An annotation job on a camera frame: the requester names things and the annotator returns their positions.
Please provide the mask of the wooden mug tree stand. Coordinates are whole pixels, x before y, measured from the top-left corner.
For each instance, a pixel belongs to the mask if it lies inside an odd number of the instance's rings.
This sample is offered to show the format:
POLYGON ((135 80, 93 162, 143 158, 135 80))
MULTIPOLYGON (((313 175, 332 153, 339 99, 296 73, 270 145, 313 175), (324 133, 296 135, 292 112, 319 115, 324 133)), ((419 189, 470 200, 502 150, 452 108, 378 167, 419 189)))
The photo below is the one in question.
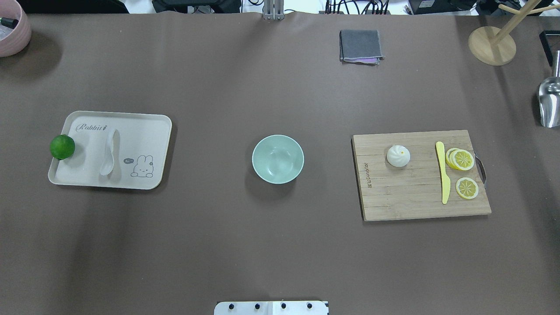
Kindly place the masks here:
POLYGON ((468 37, 468 48, 478 60, 492 66, 503 66, 511 62, 516 54, 516 44, 510 32, 530 14, 558 9, 559 5, 535 7, 539 0, 528 1, 520 10, 509 8, 503 4, 500 9, 513 14, 512 18, 502 28, 484 26, 472 31, 468 37))

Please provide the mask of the green lime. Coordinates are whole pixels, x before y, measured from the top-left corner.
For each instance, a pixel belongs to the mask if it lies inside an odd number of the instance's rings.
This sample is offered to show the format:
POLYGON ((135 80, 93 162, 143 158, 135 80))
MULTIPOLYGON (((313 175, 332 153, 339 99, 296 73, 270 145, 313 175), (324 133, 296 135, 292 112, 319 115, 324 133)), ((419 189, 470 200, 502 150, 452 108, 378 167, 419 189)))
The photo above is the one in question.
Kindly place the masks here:
POLYGON ((50 153, 57 160, 64 160, 72 156, 75 152, 75 141, 66 134, 60 134, 50 142, 50 153))

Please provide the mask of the mint green bowl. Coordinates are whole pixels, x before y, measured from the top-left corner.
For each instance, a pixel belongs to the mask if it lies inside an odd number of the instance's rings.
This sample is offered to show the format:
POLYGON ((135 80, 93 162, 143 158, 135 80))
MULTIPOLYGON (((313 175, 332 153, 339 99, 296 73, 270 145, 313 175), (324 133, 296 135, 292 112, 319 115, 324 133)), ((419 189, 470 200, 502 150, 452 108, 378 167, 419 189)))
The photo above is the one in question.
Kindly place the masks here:
POLYGON ((286 184, 300 175, 305 154, 293 138, 272 134, 256 144, 251 162, 255 173, 265 182, 286 184))

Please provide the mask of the black frame object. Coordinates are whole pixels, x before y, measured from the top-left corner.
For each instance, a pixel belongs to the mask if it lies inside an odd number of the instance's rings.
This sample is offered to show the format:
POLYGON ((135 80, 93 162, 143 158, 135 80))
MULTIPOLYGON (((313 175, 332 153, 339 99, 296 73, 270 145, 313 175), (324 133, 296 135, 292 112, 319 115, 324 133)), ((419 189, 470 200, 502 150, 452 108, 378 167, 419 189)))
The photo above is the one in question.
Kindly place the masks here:
POLYGON ((548 64, 553 66, 553 56, 559 50, 560 31, 559 30, 544 30, 540 32, 539 39, 542 44, 548 64))

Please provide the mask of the folded grey cloth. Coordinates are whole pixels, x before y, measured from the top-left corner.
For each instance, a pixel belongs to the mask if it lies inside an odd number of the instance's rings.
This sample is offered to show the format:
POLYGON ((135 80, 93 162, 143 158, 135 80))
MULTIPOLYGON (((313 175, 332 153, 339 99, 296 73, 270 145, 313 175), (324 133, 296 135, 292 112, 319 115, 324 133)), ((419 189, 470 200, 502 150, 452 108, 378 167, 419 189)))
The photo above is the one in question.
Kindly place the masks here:
POLYGON ((378 65, 384 58, 378 30, 340 30, 339 59, 341 62, 378 65))

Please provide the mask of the white ceramic soup spoon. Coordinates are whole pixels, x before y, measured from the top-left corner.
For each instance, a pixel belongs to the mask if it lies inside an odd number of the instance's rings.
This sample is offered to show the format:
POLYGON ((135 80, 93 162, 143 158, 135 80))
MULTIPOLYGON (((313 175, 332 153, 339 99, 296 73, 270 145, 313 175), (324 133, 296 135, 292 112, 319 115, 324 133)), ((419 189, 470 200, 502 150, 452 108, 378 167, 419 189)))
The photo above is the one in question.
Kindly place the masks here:
POLYGON ((99 174, 101 176, 107 176, 112 173, 115 166, 115 153, 114 153, 114 145, 115 145, 115 134, 116 129, 112 128, 107 135, 106 142, 105 142, 105 155, 103 163, 100 167, 99 174))

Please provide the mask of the metal scoop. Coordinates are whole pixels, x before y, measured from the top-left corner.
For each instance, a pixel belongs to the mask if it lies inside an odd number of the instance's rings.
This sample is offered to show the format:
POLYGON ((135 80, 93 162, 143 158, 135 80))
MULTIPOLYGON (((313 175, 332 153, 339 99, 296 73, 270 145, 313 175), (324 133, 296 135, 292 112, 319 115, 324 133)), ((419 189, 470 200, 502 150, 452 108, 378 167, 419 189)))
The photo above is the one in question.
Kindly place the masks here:
POLYGON ((552 76, 544 79, 538 89, 541 124, 554 128, 560 125, 560 52, 553 55, 552 76))

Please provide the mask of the yellow plastic knife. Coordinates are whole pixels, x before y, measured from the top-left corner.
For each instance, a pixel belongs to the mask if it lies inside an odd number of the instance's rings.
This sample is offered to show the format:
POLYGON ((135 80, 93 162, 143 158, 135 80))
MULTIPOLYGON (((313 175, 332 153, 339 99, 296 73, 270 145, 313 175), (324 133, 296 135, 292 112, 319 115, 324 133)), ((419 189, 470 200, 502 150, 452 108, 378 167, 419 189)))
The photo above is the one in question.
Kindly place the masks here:
POLYGON ((443 142, 437 141, 435 149, 441 177, 441 201, 443 205, 446 205, 450 195, 451 181, 446 173, 445 147, 443 142))

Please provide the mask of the single lemon slice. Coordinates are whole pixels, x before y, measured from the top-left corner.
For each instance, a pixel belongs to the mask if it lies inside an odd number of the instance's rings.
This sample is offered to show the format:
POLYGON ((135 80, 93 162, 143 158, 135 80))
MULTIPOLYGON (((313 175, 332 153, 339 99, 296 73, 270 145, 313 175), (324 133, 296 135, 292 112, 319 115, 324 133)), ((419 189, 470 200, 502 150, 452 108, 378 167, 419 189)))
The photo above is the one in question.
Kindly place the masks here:
POLYGON ((455 190, 462 199, 466 200, 472 200, 479 194, 477 182, 468 177, 459 178, 455 184, 455 190))

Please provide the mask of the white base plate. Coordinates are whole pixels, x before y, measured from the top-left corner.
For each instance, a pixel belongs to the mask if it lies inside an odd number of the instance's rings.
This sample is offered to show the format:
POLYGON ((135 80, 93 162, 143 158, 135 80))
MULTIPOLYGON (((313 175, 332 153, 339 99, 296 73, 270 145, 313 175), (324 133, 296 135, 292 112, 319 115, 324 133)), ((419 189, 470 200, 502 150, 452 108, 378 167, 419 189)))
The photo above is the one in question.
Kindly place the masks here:
POLYGON ((327 301, 222 301, 214 315, 328 315, 327 301))

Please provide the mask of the beige rabbit tray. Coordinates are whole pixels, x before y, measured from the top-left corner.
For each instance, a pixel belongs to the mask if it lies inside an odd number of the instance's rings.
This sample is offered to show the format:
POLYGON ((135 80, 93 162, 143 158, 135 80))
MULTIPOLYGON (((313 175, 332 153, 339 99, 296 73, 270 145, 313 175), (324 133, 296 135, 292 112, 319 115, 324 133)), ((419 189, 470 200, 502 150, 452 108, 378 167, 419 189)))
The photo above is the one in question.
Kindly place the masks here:
POLYGON ((62 134, 73 138, 74 154, 53 159, 48 179, 53 184, 150 190, 163 176, 172 122, 166 115, 78 110, 66 118, 62 134), (115 166, 101 176, 109 131, 115 128, 115 166))

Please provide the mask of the pink bowl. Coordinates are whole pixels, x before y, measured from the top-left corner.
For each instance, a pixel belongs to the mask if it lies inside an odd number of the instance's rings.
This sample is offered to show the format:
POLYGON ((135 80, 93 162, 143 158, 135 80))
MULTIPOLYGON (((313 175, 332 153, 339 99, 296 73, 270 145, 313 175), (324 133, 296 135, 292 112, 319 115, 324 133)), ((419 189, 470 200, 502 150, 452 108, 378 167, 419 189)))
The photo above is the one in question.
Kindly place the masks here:
POLYGON ((30 42, 31 25, 22 6, 16 0, 0 2, 1 41, 0 56, 11 56, 30 42))

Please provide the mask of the metal clamp bracket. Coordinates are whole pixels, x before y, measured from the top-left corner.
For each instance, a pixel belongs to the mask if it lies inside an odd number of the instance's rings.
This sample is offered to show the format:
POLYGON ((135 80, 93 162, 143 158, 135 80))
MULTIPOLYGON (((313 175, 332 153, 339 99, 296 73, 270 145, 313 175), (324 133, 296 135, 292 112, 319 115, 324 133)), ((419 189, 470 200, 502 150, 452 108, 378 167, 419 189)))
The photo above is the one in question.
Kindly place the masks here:
POLYGON ((283 20, 285 16, 284 0, 264 0, 262 16, 264 20, 283 20))

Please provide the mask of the white steamed bun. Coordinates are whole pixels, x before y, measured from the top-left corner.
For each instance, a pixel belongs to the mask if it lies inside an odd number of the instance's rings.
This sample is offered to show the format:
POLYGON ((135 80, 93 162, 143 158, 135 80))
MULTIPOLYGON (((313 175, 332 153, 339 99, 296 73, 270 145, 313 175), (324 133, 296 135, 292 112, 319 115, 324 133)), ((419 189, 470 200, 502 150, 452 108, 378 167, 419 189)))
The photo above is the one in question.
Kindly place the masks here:
POLYGON ((386 154, 388 163, 400 168, 406 166, 411 160, 409 150, 403 145, 393 145, 386 154))

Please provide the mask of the stacked lemon slices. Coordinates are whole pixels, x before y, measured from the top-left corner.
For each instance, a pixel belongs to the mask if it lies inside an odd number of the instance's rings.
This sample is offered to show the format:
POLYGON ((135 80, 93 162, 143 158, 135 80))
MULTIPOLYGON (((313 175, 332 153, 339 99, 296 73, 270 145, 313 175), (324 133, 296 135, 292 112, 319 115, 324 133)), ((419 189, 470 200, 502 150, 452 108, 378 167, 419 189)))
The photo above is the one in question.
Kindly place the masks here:
POLYGON ((446 163, 456 170, 470 170, 475 165, 472 154, 464 149, 451 148, 445 154, 446 163))

